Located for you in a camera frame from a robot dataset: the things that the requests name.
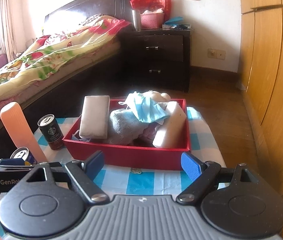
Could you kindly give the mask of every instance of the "beige curtain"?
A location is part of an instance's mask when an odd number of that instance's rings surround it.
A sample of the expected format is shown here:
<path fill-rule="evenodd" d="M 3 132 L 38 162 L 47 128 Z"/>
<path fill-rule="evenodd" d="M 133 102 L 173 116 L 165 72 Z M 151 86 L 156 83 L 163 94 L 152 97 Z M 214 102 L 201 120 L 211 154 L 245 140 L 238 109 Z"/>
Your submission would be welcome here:
<path fill-rule="evenodd" d="M 7 54 L 8 61 L 16 58 L 16 45 L 9 10 L 9 0 L 0 0 L 0 44 L 2 50 Z"/>

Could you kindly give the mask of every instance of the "wooden wardrobe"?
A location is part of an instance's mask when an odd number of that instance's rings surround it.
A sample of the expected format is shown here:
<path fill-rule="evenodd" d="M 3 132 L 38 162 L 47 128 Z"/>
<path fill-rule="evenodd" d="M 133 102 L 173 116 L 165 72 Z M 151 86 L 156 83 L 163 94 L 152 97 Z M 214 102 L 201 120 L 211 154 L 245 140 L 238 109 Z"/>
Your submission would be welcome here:
<path fill-rule="evenodd" d="M 241 4 L 239 70 L 259 171 L 283 196 L 283 0 Z"/>

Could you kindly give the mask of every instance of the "gray ridged surface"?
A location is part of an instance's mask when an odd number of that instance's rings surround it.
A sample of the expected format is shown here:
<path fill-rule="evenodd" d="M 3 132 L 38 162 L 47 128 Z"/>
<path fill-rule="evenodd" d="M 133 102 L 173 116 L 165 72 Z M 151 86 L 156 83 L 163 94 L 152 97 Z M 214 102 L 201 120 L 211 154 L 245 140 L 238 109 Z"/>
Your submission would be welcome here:
<path fill-rule="evenodd" d="M 5 240 L 15 239 L 6 236 Z M 231 240 L 207 225 L 197 210 L 175 203 L 170 195 L 117 195 L 110 204 L 92 207 L 71 231 L 52 240 Z M 280 240 L 279 236 L 266 238 Z"/>

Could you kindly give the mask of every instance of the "metal handle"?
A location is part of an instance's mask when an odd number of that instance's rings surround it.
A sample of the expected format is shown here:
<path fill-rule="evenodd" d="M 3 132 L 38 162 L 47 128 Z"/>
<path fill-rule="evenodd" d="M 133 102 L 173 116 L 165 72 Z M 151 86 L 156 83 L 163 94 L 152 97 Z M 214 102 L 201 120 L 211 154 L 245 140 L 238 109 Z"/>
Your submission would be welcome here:
<path fill-rule="evenodd" d="M 158 50 L 158 46 L 150 46 L 150 47 L 146 47 L 146 50 L 149 50 L 149 49 L 155 49 L 155 50 Z"/>
<path fill-rule="evenodd" d="M 157 72 L 158 74 L 160 74 L 161 70 L 158 70 L 158 69 L 149 69 L 149 73 L 152 73 L 152 72 Z"/>

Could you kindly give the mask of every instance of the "headboard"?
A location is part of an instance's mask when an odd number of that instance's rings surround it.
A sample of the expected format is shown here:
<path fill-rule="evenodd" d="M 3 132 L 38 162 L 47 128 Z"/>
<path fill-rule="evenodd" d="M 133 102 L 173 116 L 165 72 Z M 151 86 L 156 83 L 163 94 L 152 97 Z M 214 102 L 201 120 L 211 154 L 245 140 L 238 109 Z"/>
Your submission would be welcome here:
<path fill-rule="evenodd" d="M 105 14 L 132 22 L 130 0 L 74 0 L 45 17 L 44 33 L 60 31 L 65 22 L 85 20 L 94 14 Z"/>

